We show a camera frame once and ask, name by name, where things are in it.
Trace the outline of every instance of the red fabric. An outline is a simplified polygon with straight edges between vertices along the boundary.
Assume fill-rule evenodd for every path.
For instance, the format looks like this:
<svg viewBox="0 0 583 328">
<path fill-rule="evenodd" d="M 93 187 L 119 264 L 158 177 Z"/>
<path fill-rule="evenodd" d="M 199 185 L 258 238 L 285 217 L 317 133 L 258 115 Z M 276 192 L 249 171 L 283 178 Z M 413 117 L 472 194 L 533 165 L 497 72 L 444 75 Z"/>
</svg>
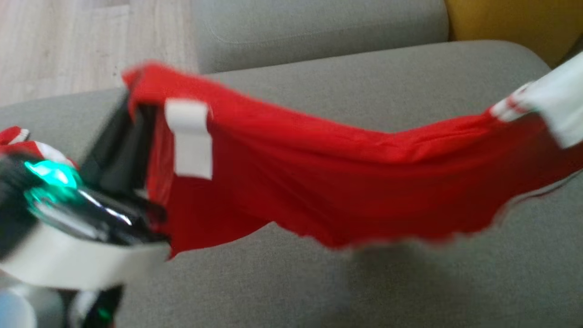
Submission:
<svg viewBox="0 0 583 328">
<path fill-rule="evenodd" d="M 25 139 L 25 130 L 14 126 L 0 131 L 0 154 L 25 152 L 34 156 L 43 157 L 36 141 L 21 141 Z"/>
<path fill-rule="evenodd" d="M 488 111 L 387 134 L 254 100 L 158 64 L 131 70 L 131 110 L 168 97 L 209 105 L 212 180 L 176 177 L 159 115 L 148 189 L 166 204 L 174 253 L 243 237 L 270 221 L 329 247 L 442 240 L 488 227 L 514 196 L 583 168 L 536 114 Z"/>
</svg>

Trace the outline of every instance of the gray upholstery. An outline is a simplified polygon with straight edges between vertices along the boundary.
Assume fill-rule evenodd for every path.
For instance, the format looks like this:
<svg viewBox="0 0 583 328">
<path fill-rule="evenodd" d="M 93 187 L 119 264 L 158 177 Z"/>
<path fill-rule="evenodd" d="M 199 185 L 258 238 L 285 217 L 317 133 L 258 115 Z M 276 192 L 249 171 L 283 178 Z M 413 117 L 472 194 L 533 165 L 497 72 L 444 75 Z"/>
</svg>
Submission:
<svg viewBox="0 0 583 328">
<path fill-rule="evenodd" d="M 318 116 L 398 131 L 480 113 L 547 71 L 523 47 L 483 41 L 212 78 Z M 0 128 L 25 124 L 38 139 L 77 155 L 103 106 L 119 94 L 6 107 Z M 502 225 L 441 247 L 410 242 L 332 252 L 270 225 L 228 245 L 181 254 L 130 286 L 118 326 L 577 327 L 583 324 L 581 199 L 578 178 L 521 204 Z"/>
<path fill-rule="evenodd" d="M 197 0 L 199 72 L 447 40 L 443 0 Z"/>
</svg>

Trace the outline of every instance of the gray fabric surface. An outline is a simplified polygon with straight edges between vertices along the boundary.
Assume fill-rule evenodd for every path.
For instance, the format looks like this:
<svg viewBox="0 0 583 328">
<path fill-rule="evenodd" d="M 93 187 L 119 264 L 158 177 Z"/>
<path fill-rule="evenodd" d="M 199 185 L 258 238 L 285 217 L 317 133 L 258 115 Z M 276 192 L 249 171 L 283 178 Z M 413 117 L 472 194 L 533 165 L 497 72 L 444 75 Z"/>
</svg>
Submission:
<svg viewBox="0 0 583 328">
<path fill-rule="evenodd" d="M 547 71 L 523 47 L 483 41 L 212 78 L 318 116 L 398 131 L 480 113 Z M 118 95 L 6 107 L 0 128 L 27 123 L 39 139 L 77 154 Z M 31 117 L 36 113 L 50 118 Z M 118 327 L 577 327 L 581 199 L 578 178 L 514 208 L 502 225 L 441 247 L 410 242 L 331 252 L 269 225 L 228 245 L 181 254 L 131 285 Z"/>
<path fill-rule="evenodd" d="M 0 131 L 19 125 L 31 131 L 32 140 L 81 160 L 124 93 L 125 89 L 112 89 L 5 106 L 0 108 Z"/>
<path fill-rule="evenodd" d="M 198 0 L 199 72 L 443 42 L 442 0 Z"/>
</svg>

